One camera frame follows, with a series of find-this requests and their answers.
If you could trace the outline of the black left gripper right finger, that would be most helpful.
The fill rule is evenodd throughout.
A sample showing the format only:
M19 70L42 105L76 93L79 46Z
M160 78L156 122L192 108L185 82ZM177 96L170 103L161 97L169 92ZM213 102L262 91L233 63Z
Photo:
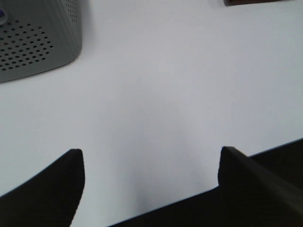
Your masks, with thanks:
M303 191L234 147L221 150L218 183L231 227L301 227Z

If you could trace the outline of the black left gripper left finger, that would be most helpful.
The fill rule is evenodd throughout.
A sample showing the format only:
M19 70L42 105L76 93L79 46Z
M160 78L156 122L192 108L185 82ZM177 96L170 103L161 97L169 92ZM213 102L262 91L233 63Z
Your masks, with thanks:
M2 227L69 227L85 185L83 153L71 149L0 198Z

